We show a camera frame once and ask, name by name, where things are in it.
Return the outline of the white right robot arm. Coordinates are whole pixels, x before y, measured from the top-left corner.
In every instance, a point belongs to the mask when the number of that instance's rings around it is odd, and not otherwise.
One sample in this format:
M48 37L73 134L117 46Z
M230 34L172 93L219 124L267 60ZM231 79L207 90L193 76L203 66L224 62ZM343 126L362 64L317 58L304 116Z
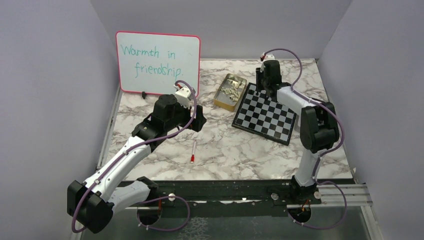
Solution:
M299 136L304 149L299 168L290 181L288 196L300 204L316 190L322 155L339 140L334 105L308 98L283 82L280 63L275 59L263 60L256 68L256 89L265 91L274 102L287 106L299 116Z

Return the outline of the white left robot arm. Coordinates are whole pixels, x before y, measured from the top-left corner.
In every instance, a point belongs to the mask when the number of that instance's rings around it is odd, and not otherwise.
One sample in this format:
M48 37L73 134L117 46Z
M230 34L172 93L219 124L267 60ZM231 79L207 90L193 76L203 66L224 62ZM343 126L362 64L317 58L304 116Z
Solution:
M96 234L113 215L135 203L152 205L157 200L157 184L146 177L120 187L124 177L161 143L188 129L199 132L206 118L203 107L186 107L175 94L163 94L153 111L137 124L118 153L83 182L74 180L67 188L66 211L72 217L71 230L86 229Z

